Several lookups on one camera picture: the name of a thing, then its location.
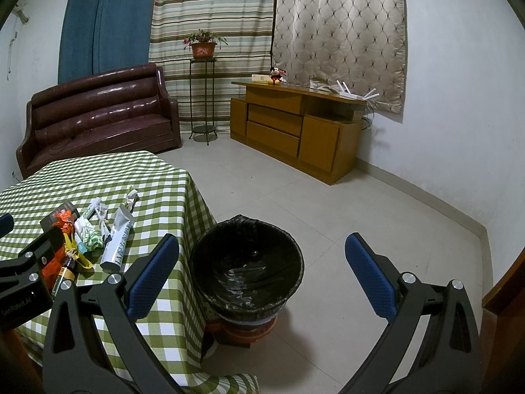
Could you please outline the black metal plant stand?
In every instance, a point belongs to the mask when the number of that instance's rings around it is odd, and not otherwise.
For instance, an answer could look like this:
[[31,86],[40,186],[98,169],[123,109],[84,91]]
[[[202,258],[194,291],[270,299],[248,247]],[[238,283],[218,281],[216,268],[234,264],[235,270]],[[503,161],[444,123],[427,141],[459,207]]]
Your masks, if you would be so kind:
[[[199,78],[195,77],[195,66],[203,65],[204,73]],[[215,122],[215,57],[193,58],[189,67],[189,91],[190,91],[190,139],[203,139],[206,145],[217,138],[217,127]],[[196,81],[204,86],[203,97],[200,103],[204,109],[204,119],[199,124],[194,111],[194,105],[198,102],[194,98],[197,90]],[[208,115],[208,84],[211,84],[211,116]]]

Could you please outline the black lined trash bin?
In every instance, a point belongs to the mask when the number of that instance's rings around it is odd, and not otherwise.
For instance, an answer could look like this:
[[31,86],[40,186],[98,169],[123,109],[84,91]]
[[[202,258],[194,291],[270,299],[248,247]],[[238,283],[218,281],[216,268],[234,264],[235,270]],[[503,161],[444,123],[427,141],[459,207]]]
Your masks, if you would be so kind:
[[190,252],[189,266],[203,301],[240,325],[277,316],[304,276],[304,256],[295,239],[242,214],[205,231]]

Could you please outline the beige box on cabinet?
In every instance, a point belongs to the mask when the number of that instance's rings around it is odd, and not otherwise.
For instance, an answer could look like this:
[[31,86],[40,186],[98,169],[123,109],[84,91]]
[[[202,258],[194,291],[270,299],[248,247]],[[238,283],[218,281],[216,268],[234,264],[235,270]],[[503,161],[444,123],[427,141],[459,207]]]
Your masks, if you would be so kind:
[[251,81],[254,83],[263,83],[263,84],[272,83],[271,77],[268,75],[263,75],[263,74],[252,74]]

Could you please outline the dark red leather sofa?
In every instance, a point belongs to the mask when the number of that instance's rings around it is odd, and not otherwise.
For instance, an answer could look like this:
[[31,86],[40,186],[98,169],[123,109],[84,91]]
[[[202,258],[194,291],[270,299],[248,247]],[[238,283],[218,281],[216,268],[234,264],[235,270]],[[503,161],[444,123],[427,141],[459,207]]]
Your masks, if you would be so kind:
[[24,179],[67,158],[182,146],[178,102],[148,63],[57,84],[32,96],[16,157]]

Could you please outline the orange plastic bag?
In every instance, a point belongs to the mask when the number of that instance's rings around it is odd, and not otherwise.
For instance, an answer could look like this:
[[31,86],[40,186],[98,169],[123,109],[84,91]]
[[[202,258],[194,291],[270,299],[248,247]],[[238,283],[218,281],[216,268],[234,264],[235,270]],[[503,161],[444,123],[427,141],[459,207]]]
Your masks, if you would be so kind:
[[65,253],[63,234],[64,233],[69,234],[71,237],[74,231],[74,223],[73,224],[68,223],[63,228],[60,228],[58,226],[53,226],[52,229],[53,228],[60,229],[60,246],[59,246],[58,251],[54,253],[54,257],[51,259],[51,261],[47,263],[45,267],[42,269],[43,279],[45,281],[45,285],[49,292],[52,291],[54,283],[59,274],[60,268],[62,265],[64,265],[64,262],[66,261],[66,258],[67,258],[67,255]]

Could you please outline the potted plant orange pot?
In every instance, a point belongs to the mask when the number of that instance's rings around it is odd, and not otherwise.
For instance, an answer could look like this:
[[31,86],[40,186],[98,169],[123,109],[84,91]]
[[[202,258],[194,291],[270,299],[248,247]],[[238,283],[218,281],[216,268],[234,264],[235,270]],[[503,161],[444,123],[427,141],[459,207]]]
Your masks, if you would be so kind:
[[212,59],[215,56],[216,46],[228,44],[224,36],[203,29],[185,36],[182,42],[185,48],[191,48],[192,56],[196,60]]

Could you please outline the mickey mouse toy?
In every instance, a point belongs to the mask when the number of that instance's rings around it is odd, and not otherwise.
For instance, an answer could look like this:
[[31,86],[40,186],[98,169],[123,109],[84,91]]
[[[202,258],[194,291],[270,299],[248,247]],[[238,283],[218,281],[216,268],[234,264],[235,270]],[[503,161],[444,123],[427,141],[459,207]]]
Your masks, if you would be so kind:
[[272,67],[270,69],[269,84],[281,84],[286,76],[286,71],[279,67]]

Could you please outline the light blue small tube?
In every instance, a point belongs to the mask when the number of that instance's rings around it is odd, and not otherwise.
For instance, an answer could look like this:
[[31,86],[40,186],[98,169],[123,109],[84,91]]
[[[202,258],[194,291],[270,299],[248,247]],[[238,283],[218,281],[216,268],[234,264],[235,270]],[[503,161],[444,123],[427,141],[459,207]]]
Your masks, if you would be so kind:
[[76,243],[76,249],[79,250],[79,252],[81,252],[82,254],[86,254],[88,252],[85,244],[82,242]]

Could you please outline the red stool under bin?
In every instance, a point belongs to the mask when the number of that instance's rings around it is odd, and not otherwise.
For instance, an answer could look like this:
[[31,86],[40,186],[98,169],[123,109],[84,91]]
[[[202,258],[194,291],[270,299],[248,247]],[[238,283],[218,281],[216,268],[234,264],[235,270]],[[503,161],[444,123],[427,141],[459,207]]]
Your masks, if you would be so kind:
[[278,315],[259,322],[238,322],[221,317],[212,309],[205,310],[205,335],[221,345],[250,348],[267,336],[276,324]]

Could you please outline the blue curtain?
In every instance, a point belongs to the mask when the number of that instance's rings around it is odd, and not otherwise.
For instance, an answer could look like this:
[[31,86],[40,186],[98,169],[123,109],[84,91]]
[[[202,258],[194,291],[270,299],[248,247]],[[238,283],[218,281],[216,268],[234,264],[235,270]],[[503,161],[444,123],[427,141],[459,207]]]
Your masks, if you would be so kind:
[[68,0],[58,82],[148,63],[154,1]]

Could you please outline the white green tube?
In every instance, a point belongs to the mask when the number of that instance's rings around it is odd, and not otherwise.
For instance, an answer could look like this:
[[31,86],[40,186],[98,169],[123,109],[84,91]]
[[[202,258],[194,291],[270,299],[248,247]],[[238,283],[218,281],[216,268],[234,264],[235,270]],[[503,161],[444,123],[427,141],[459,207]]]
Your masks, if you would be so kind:
[[106,243],[101,256],[100,267],[104,272],[120,271],[126,242],[133,225],[134,216],[124,205],[120,205],[115,213],[110,241]]

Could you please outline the striped green curtain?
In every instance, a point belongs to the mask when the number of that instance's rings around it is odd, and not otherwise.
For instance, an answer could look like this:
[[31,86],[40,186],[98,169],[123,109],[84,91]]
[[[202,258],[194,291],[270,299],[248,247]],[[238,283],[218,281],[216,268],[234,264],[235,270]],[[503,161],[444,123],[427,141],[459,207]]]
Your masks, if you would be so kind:
[[[192,51],[183,39],[199,29],[224,36],[215,48],[215,122],[230,127],[230,100],[242,97],[240,82],[268,73],[274,0],[155,0],[149,60],[164,69],[168,93],[178,101],[181,130],[190,131],[189,67]],[[196,81],[195,117],[200,124],[204,86]]]

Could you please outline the wooden tv cabinet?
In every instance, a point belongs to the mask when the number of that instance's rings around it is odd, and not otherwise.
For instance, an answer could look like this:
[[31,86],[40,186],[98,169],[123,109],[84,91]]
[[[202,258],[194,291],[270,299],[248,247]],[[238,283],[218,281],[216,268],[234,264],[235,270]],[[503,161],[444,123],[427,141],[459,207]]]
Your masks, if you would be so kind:
[[230,138],[328,185],[354,167],[366,102],[287,84],[240,82]]

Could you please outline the green checkered tablecloth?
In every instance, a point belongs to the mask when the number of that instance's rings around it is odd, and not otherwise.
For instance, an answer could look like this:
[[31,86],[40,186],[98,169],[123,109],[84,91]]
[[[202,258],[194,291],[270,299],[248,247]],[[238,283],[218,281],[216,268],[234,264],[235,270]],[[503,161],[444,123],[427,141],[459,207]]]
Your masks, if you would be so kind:
[[160,363],[187,393],[258,393],[251,374],[211,376],[201,368],[205,312],[194,292],[188,260],[206,230],[215,225],[188,171],[148,151],[124,152],[52,162],[1,194],[1,212],[14,219],[1,240],[1,257],[12,259],[42,234],[41,220],[70,201],[85,214],[94,199],[116,210],[131,210],[122,268],[148,255],[165,234],[174,235],[179,258],[149,314],[136,326]]

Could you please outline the beige diamond pattern curtain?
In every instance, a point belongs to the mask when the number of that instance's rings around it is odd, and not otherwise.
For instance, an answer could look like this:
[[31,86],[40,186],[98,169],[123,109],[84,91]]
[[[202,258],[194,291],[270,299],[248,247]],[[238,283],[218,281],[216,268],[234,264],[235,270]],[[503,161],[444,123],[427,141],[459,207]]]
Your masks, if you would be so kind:
[[408,68],[406,0],[276,0],[271,62],[291,84],[373,94],[400,115]]

